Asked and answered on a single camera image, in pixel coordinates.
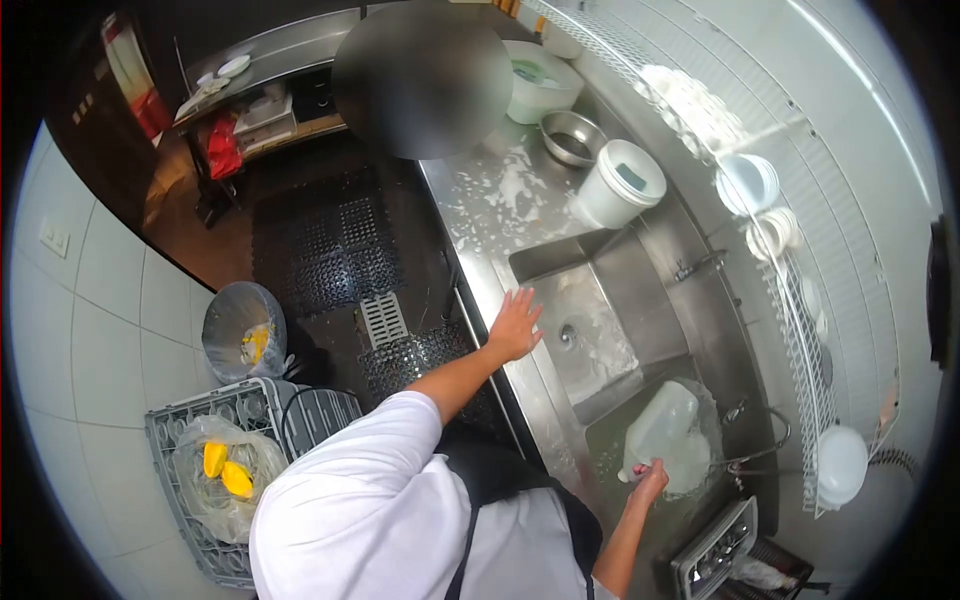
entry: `wire shelf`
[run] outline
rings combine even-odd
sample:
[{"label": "wire shelf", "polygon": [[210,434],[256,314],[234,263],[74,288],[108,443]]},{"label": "wire shelf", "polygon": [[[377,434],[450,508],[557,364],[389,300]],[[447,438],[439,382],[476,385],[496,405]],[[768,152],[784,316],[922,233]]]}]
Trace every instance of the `wire shelf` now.
[{"label": "wire shelf", "polygon": [[[747,134],[721,149],[698,140],[691,152],[704,163],[749,148],[777,171],[778,205],[796,215],[804,245],[761,262],[758,269],[773,301],[797,394],[803,506],[819,517],[824,511],[817,493],[820,433],[835,422],[849,425],[867,440],[873,456],[899,416],[893,307],[873,235],[843,170],[776,78],[683,0],[523,2],[631,86],[644,81],[645,66],[662,65],[685,72],[723,100]],[[750,223],[756,224],[755,215]],[[797,294],[804,276],[823,292],[826,341],[818,338],[816,323]],[[828,380],[825,354],[832,365]],[[881,432],[877,424],[884,399],[890,397],[898,408]]]}]

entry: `yellow food scraps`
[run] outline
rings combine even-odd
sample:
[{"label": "yellow food scraps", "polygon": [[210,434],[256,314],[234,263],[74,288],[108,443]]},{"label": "yellow food scraps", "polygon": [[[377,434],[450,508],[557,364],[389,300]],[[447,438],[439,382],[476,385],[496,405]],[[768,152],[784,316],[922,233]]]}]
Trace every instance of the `yellow food scraps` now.
[{"label": "yellow food scraps", "polygon": [[267,342],[270,341],[270,329],[262,324],[252,327],[243,338],[242,353],[245,355],[244,362],[248,365],[255,365],[263,357],[263,350],[267,349]]},{"label": "yellow food scraps", "polygon": [[224,463],[224,470],[221,473],[224,480],[224,486],[227,490],[242,498],[253,496],[253,481],[250,472],[243,465],[238,465],[231,461]]},{"label": "yellow food scraps", "polygon": [[215,442],[204,444],[204,475],[214,478],[224,469],[227,461],[227,447]]}]

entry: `white t-shirt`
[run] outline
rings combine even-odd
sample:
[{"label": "white t-shirt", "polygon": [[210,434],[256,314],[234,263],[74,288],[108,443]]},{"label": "white t-shirt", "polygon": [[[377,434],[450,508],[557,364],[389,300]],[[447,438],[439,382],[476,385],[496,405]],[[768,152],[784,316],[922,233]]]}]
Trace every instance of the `white t-shirt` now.
[{"label": "white t-shirt", "polygon": [[[430,398],[401,392],[286,469],[253,518],[261,600],[442,600],[470,516],[463,481],[433,453],[442,428]],[[593,585],[598,600],[614,598]],[[586,597],[552,490],[480,509],[463,600]]]}]

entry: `black apron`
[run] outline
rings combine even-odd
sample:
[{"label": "black apron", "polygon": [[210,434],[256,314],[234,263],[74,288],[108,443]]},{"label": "black apron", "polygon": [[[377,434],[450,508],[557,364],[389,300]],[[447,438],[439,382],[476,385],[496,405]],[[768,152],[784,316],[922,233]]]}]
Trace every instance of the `black apron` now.
[{"label": "black apron", "polygon": [[451,440],[444,436],[436,451],[448,457],[446,465],[463,479],[470,499],[467,546],[464,549],[464,558],[446,591],[445,600],[460,598],[480,507],[513,497],[525,490],[538,488],[552,489],[564,505],[573,545],[573,558],[587,581],[587,599],[593,600],[593,579],[590,573],[600,554],[603,532],[600,522],[583,502],[568,492],[556,478],[537,470],[502,445],[491,444],[479,438],[464,439],[464,436],[460,436]]}]

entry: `light switch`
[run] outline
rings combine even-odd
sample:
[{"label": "light switch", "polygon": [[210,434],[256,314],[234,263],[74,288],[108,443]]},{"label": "light switch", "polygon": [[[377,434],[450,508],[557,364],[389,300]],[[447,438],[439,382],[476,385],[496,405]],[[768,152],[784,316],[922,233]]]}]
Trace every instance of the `light switch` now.
[{"label": "light switch", "polygon": [[66,247],[70,242],[70,234],[63,229],[56,228],[44,219],[40,225],[40,243],[53,251],[60,258],[66,258]]}]

